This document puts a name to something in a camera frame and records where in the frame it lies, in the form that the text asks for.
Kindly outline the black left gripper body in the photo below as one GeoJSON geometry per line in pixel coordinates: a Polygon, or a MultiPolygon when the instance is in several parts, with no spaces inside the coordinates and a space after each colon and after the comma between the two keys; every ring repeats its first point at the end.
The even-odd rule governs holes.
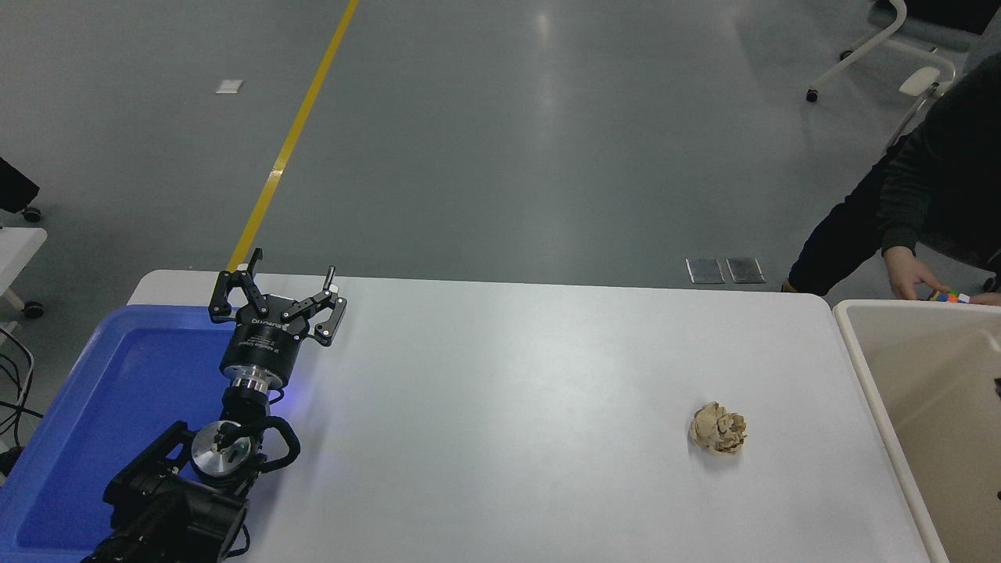
{"type": "Polygon", "coordinates": [[[310,324],[303,318],[282,323],[281,318],[237,314],[235,331],[223,353],[219,371],[232,380],[255,368],[264,371],[271,380],[288,382],[309,331],[310,324]]]}

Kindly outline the person's right hand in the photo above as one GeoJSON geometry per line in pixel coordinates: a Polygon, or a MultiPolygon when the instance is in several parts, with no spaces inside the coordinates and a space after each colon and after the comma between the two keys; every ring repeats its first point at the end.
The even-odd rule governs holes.
{"type": "Polygon", "coordinates": [[[948,292],[949,288],[933,274],[922,260],[907,246],[893,246],[882,253],[888,282],[896,299],[916,300],[917,285],[925,285],[937,292],[948,292]]]}

